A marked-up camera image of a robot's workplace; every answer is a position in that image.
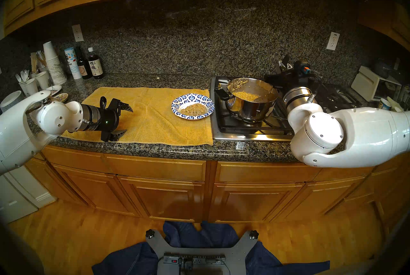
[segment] black pot handle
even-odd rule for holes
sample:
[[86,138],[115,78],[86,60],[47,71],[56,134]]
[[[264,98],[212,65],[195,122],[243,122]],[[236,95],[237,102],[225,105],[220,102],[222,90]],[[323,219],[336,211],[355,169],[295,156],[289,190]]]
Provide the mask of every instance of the black pot handle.
[[222,101],[227,101],[230,100],[232,98],[234,98],[235,96],[231,93],[227,93],[224,89],[222,88],[215,88],[214,89],[215,93],[221,98]]

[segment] dish towel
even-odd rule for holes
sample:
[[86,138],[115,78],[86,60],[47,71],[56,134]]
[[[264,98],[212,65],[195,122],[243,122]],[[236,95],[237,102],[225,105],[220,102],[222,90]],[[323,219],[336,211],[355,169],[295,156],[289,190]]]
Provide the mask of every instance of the dish towel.
[[[172,101],[188,93],[209,97],[208,90],[199,89],[101,87],[82,103],[99,107],[101,96],[105,96],[107,106],[113,98],[130,105],[134,113],[121,111],[117,130],[127,129],[127,132],[120,138],[120,143],[213,145],[210,117],[189,121],[176,116],[171,111]],[[80,141],[101,142],[99,131],[74,133],[65,131],[61,136]]]

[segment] dark glass bottle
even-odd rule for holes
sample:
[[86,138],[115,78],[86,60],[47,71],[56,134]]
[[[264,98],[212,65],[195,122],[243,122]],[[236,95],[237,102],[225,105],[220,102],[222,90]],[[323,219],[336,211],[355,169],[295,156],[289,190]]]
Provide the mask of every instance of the dark glass bottle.
[[90,64],[91,72],[95,79],[101,79],[104,76],[104,71],[101,66],[100,57],[94,52],[94,48],[88,48],[88,63]]
[[80,69],[80,73],[83,79],[90,79],[93,74],[91,73],[90,65],[88,64],[88,60],[84,59],[82,55],[82,51],[80,47],[75,48],[75,52],[77,54],[77,65]]

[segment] food in bowl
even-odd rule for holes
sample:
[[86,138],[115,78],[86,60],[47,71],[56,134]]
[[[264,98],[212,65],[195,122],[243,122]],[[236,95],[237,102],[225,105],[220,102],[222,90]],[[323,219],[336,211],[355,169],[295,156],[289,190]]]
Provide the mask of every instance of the food in bowl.
[[208,112],[208,109],[201,103],[195,103],[187,106],[185,109],[181,109],[179,112],[189,116],[198,116]]

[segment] plate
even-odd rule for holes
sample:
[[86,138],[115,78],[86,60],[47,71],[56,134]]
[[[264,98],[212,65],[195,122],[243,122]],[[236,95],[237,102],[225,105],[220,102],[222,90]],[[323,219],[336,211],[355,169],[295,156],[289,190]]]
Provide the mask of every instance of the plate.
[[47,88],[46,90],[50,90],[51,91],[51,96],[57,94],[60,90],[61,90],[62,86],[60,85],[53,85],[49,88]]
[[[185,109],[187,106],[190,106],[196,103],[200,103],[206,106],[206,108],[208,109],[208,112],[202,115],[198,115],[198,116],[185,115],[179,112],[180,110]],[[172,101],[171,110],[176,116],[179,116],[183,119],[200,120],[207,116],[210,116],[213,113],[213,111],[215,110],[215,104],[210,98],[208,98],[207,96],[203,94],[189,93],[189,94],[181,95],[177,97],[174,101]]]
[[68,93],[60,93],[54,97],[57,101],[64,103],[69,98]]

